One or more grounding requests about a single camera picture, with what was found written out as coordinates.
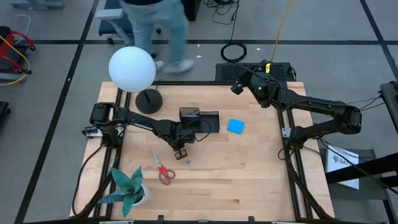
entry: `potted plant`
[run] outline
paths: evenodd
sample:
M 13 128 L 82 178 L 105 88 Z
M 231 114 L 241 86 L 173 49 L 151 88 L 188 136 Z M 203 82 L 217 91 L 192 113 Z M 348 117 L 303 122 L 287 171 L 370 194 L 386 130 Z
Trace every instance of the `potted plant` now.
M 141 166 L 133 173 L 131 179 L 120 170 L 111 168 L 112 177 L 119 187 L 105 196 L 98 203 L 123 202 L 123 217 L 126 217 L 133 206 L 143 205 L 148 201 L 149 189 L 142 184 Z

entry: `plant pot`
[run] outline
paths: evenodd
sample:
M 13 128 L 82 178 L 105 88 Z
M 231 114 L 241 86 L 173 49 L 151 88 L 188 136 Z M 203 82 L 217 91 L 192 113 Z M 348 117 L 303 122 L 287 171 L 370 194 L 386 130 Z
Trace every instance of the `plant pot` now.
M 144 189 L 145 196 L 141 197 L 140 201 L 134 203 L 132 206 L 140 206 L 140 205 L 145 205 L 147 203 L 148 198 L 149 198 L 149 189 L 147 186 L 144 184 L 141 184 L 141 187 Z

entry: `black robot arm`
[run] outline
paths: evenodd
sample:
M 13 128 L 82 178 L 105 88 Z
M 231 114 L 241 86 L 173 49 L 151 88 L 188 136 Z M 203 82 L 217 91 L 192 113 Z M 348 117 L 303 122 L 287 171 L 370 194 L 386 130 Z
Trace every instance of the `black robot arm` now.
M 306 128 L 296 126 L 284 129 L 283 135 L 289 139 L 290 146 L 303 148 L 308 138 L 315 138 L 331 133 L 356 134 L 361 131 L 362 114 L 360 110 L 342 101 L 323 100 L 296 94 L 287 88 L 287 83 L 276 80 L 272 74 L 266 74 L 262 69 L 267 62 L 259 66 L 241 68 L 237 73 L 238 80 L 231 88 L 235 94 L 240 94 L 243 87 L 248 87 L 263 108 L 270 105 L 280 111 L 300 109 L 331 116 L 333 119 Z
M 111 111 L 114 119 L 109 120 Z M 103 134 L 103 143 L 116 147 L 120 144 L 118 127 L 133 125 L 138 128 L 152 131 L 158 138 L 167 142 L 175 151 L 175 157 L 182 159 L 187 156 L 184 150 L 185 143 L 195 142 L 195 133 L 184 129 L 180 122 L 171 120 L 155 120 L 141 114 L 137 114 L 127 108 L 120 108 L 114 103 L 96 103 L 91 112 L 90 123 Z

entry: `wooden tabletop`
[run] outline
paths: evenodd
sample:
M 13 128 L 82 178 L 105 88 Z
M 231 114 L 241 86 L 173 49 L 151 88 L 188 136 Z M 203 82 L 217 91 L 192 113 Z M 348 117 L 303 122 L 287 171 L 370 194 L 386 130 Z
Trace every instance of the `wooden tabletop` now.
M 288 86 L 298 94 L 305 94 L 303 83 L 288 83 Z M 149 131 L 129 126 L 119 169 L 131 176 L 142 166 L 149 200 L 143 206 L 134 207 L 126 219 L 156 220 L 158 215 L 164 215 L 165 220 L 245 221 L 248 216 L 254 216 L 256 221 L 294 221 L 285 161 L 277 157 L 282 138 L 273 107 L 262 109 L 249 90 L 238 96 L 231 92 L 230 86 L 174 85 L 160 86 L 159 91 L 164 104 L 151 118 L 179 121 L 180 107 L 219 111 L 220 133 L 210 134 L 202 142 L 186 144 L 188 157 L 178 161 L 166 142 Z M 116 93 L 113 83 L 104 82 L 98 101 L 114 102 Z M 131 97 L 130 110 L 138 112 L 135 97 L 136 94 Z M 293 110 L 293 114 L 297 126 L 312 125 L 309 112 Z M 242 134 L 227 131 L 231 118 L 244 122 Z M 88 141 L 85 159 L 99 144 L 98 138 Z M 305 146 L 318 150 L 313 139 Z M 153 149 L 163 165 L 176 173 L 169 186 L 158 180 Z M 95 155 L 82 173 L 76 198 L 78 211 L 98 188 L 104 152 L 103 149 Z M 302 160 L 309 191 L 325 211 L 334 216 L 320 156 L 302 150 Z M 305 217 L 301 194 L 299 200 Z M 122 203 L 114 204 L 112 219 L 123 219 Z

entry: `red scissors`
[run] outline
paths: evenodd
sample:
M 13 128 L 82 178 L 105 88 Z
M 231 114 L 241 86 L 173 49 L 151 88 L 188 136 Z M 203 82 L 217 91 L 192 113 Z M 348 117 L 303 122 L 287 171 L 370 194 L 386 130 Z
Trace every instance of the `red scissors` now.
M 152 154 L 154 155 L 156 165 L 159 168 L 159 180 L 164 185 L 171 184 L 171 182 L 172 182 L 171 180 L 174 179 L 174 177 L 175 177 L 175 172 L 172 170 L 166 169 L 166 167 L 164 167 L 162 165 L 162 163 L 159 160 L 159 157 L 157 157 L 157 154 L 154 150 L 152 150 Z

